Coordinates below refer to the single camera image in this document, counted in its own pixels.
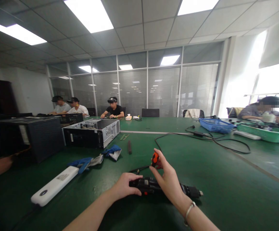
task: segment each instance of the hand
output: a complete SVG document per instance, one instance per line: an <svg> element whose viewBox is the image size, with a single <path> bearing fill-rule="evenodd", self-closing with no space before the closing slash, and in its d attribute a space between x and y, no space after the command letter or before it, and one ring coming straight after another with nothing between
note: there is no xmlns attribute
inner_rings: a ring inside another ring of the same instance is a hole
<svg viewBox="0 0 279 231"><path fill-rule="evenodd" d="M116 184L109 190L114 201L133 194L141 196L141 191L138 188L129 187L129 182L142 177L142 175L135 175L133 173L123 173Z"/></svg>
<svg viewBox="0 0 279 231"><path fill-rule="evenodd" d="M156 163L156 168L163 169L164 174L163 176L161 176L158 171L152 166L150 166L149 169L152 171L167 198L180 211L180 213L185 216L185 210L187 210L185 205L187 207L190 206L190 203L188 203L187 201L191 200L183 193L178 181L176 171L166 161L163 153L158 149L154 149L154 151L159 154L159 160Z"/></svg>

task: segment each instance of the black chair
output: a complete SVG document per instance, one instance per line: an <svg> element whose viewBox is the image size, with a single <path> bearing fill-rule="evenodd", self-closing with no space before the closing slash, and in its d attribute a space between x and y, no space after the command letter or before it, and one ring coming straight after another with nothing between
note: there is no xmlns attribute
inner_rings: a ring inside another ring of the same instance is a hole
<svg viewBox="0 0 279 231"><path fill-rule="evenodd" d="M187 109L186 109L186 110L183 110L183 117L185 116L185 113L186 113L186 112L187 112ZM200 117L200 118L204 118L204 117L205 117L205 114L204 114L204 111L203 111L203 110L200 110L199 117Z"/></svg>
<svg viewBox="0 0 279 231"><path fill-rule="evenodd" d="M124 117L126 117L127 116L126 115L127 108L126 107L122 107L122 109L123 109Z"/></svg>
<svg viewBox="0 0 279 231"><path fill-rule="evenodd" d="M236 110L233 107L227 107L228 118L237 118Z"/></svg>
<svg viewBox="0 0 279 231"><path fill-rule="evenodd" d="M96 109L94 107L87 108L90 116L96 116Z"/></svg>
<svg viewBox="0 0 279 231"><path fill-rule="evenodd" d="M160 117L160 109L142 109L142 117Z"/></svg>

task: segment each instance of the white t-shirt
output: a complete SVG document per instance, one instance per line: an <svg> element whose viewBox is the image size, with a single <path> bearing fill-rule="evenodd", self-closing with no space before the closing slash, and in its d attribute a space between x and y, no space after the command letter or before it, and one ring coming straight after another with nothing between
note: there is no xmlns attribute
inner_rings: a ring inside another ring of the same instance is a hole
<svg viewBox="0 0 279 231"><path fill-rule="evenodd" d="M88 110L85 106L80 105L77 110L75 110L75 107L71 108L70 111L67 112L68 114L73 114L73 113L82 113L82 114L88 114Z"/></svg>

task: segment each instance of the fluorescent light panel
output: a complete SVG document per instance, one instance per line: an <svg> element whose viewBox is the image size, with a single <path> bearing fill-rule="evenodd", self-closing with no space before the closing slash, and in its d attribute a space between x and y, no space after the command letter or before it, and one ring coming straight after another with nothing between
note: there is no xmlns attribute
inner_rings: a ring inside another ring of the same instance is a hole
<svg viewBox="0 0 279 231"><path fill-rule="evenodd" d="M161 66L173 65L179 57L180 57L180 55L163 57L162 62L161 62Z"/></svg>
<svg viewBox="0 0 279 231"><path fill-rule="evenodd" d="M80 69L83 69L84 71L88 72L88 73L91 73L91 67L90 66L82 66L82 67L79 67ZM98 70L96 70L95 68L92 68L93 72L99 72Z"/></svg>
<svg viewBox="0 0 279 231"><path fill-rule="evenodd" d="M179 15L211 10L219 0L183 0L178 12Z"/></svg>
<svg viewBox="0 0 279 231"><path fill-rule="evenodd" d="M131 64L127 64L127 65L119 65L120 69L122 70L131 70L133 69Z"/></svg>
<svg viewBox="0 0 279 231"><path fill-rule="evenodd" d="M64 2L90 33L114 28L101 0L66 0Z"/></svg>
<svg viewBox="0 0 279 231"><path fill-rule="evenodd" d="M0 31L18 40L21 40L22 42L25 42L29 45L36 45L47 42L18 24L9 27L4 27L0 25Z"/></svg>

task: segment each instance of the green table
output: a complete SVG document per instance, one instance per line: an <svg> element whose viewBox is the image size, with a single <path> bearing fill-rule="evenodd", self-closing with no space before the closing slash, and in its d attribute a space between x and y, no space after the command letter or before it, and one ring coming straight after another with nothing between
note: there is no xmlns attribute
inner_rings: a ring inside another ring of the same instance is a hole
<svg viewBox="0 0 279 231"><path fill-rule="evenodd" d="M189 118L144 118L142 122L122 119L120 122L122 131L185 133L184 129L194 123L196 130L206 132L198 122ZM119 134L110 144L122 148L117 162L106 158L101 165L76 176L49 204L22 222L19 229L61 230L110 188L121 173L149 164L156 147L154 139L160 135L128 133L130 136L120 141L123 134L126 133ZM130 155L127 152L128 140L132 142ZM249 139L245 141L252 151L257 146ZM279 182L212 141L169 135L159 139L159 143L167 160L176 169L180 182L195 185L204 192L196 202L221 230L279 230ZM260 156L263 156L269 148L260 147L257 149L262 150ZM20 220L31 208L30 197L62 172L68 162L96 157L100 152L97 149L66 147L40 164L13 167L1 175L0 230L9 230ZM149 176L150 171L146 169L142 174ZM117 201L100 226L100 230L130 228L190 230L162 195L129 196Z"/></svg>

